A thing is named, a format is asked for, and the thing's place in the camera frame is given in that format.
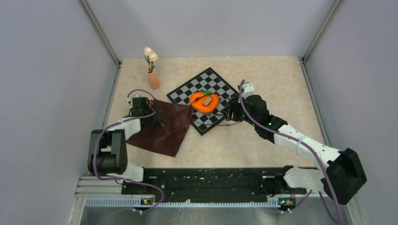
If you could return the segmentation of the maroon wrapping paper sheet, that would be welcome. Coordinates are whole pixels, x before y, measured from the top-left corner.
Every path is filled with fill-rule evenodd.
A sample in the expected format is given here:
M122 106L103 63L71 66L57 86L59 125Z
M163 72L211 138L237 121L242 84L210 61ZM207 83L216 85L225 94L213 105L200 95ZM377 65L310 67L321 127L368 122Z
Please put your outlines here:
M175 157L191 124L193 108L189 105L151 100L150 106L159 116L156 121L126 140L127 144Z

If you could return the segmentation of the cream rose stem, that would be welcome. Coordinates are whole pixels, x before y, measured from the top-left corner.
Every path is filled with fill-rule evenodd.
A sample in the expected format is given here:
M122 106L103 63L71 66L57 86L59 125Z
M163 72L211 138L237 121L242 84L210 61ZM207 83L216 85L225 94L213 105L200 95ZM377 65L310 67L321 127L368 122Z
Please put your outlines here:
M145 60L147 61L148 64L148 73L152 73L152 62L150 60L150 56L152 54L152 49L150 47L145 47L144 48L144 55L145 55Z
M150 61L150 63L149 63L149 66L150 66L149 67L149 73L152 73L153 69L155 68L154 62L158 59L158 55L155 52L151 52L148 55L148 59Z

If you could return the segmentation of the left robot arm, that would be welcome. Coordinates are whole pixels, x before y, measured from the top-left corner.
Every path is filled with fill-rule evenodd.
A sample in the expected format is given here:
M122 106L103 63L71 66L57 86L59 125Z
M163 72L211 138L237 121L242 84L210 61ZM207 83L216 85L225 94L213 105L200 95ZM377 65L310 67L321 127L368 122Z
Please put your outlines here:
M133 181L140 194L149 191L151 182L144 177L143 167L128 161L127 140L159 118L150 106L150 100L136 95L131 98L130 112L117 123L91 132L87 167L91 174Z

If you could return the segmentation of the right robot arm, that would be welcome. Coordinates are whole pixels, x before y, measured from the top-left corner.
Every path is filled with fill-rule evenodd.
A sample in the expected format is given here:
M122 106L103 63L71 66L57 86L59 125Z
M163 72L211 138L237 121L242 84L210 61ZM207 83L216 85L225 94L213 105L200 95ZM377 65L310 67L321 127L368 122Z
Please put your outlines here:
M259 95L251 95L243 103L237 97L230 99L222 114L226 120L246 121L261 138L291 150L315 166L314 169L289 166L275 180L275 187L281 193L305 188L320 191L346 205L367 182L357 152L350 148L338 150L300 133L287 121L272 115Z

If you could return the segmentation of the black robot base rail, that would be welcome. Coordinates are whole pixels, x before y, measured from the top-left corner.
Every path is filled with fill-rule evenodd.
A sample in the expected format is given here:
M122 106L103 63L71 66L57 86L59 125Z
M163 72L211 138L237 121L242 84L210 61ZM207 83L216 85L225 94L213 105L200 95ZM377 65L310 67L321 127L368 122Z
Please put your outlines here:
M276 195L307 194L310 187L291 185L284 167L254 168L145 168L135 184L119 174L123 195L149 195L162 203L264 203Z

